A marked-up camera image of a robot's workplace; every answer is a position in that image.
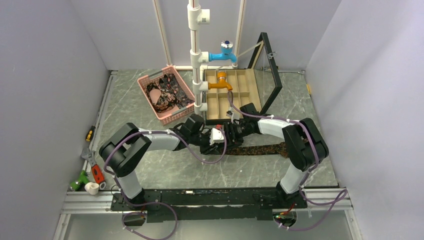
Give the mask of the black orange key-pattern tie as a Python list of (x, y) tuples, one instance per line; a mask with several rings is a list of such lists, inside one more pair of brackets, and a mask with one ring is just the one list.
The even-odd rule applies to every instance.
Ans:
[(285, 159), (289, 158), (287, 145), (285, 142), (277, 144), (257, 145), (257, 146), (238, 146), (227, 149), (226, 155), (230, 156), (268, 156), (279, 155)]

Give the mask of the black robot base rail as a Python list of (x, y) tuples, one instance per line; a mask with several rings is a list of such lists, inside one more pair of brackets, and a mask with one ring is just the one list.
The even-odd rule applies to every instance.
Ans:
[(274, 215), (308, 204), (299, 193), (285, 194), (275, 187), (145, 189), (147, 206), (129, 204), (114, 193), (113, 212), (144, 212), (147, 223), (188, 220), (256, 219), (270, 221)]

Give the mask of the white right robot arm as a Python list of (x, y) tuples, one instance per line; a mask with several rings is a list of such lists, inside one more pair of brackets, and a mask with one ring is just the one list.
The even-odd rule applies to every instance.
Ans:
[(252, 103), (241, 108), (231, 106), (230, 112), (241, 114), (242, 118), (224, 123), (223, 129), (228, 142), (233, 141), (239, 146), (244, 137), (252, 134), (269, 135), (283, 140), (290, 165), (276, 185), (275, 200), (280, 207), (289, 207), (310, 172), (329, 155), (329, 148), (317, 125), (309, 117), (292, 120), (271, 114), (259, 115)]

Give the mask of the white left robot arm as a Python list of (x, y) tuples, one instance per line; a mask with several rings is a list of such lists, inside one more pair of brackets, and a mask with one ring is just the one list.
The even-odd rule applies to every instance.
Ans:
[(179, 151), (190, 145), (198, 146), (203, 155), (216, 151), (223, 156), (228, 139), (222, 128), (204, 129), (200, 115), (192, 114), (185, 122), (166, 130), (147, 130), (134, 123), (124, 124), (99, 149), (104, 170), (112, 175), (124, 196), (124, 204), (131, 210), (145, 203), (145, 190), (138, 180), (136, 167), (146, 152)]

